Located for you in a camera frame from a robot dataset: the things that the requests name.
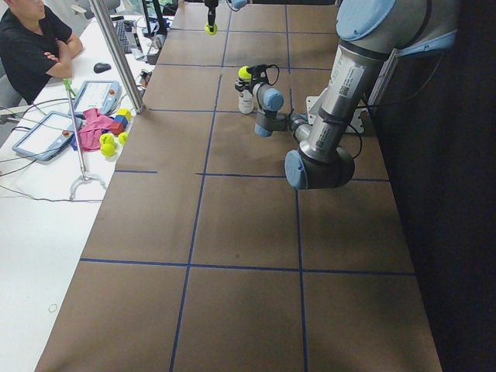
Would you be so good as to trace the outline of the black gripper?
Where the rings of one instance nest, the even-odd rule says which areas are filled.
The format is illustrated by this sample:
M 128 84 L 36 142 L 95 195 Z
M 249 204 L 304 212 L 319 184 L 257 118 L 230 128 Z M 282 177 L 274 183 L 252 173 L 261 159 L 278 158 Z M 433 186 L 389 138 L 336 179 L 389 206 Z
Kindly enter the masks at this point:
M 235 89 L 241 93 L 253 94 L 253 87 L 257 83 L 256 78 L 253 77 L 238 77 L 235 82 Z
M 216 17 L 216 0 L 205 0 L 205 6 L 208 9 L 208 25 L 215 25 Z

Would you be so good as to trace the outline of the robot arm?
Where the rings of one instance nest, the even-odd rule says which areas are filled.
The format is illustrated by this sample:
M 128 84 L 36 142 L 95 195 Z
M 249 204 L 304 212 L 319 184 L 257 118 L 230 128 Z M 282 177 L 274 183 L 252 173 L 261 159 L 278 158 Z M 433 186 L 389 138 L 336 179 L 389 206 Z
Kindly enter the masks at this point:
M 226 3 L 231 10 L 237 12 L 241 8 L 243 8 L 245 5 L 247 5 L 249 3 L 249 1 L 248 0 L 227 0 Z M 219 6 L 219 1 L 218 0 L 204 0 L 204 5 L 208 9 L 208 15 L 207 15 L 208 26 L 213 27 L 215 25 L 216 8 Z
M 337 188 L 353 176 L 353 157 L 339 142 L 360 100 L 371 93 L 384 62 L 402 55 L 450 48 L 456 37 L 458 1 L 344 1 L 339 5 L 339 43 L 329 85 L 307 115 L 281 114 L 283 95 L 263 76 L 267 65 L 248 67 L 235 88 L 257 102 L 255 132 L 269 137 L 290 131 L 298 148 L 287 153 L 284 171 L 297 190 Z

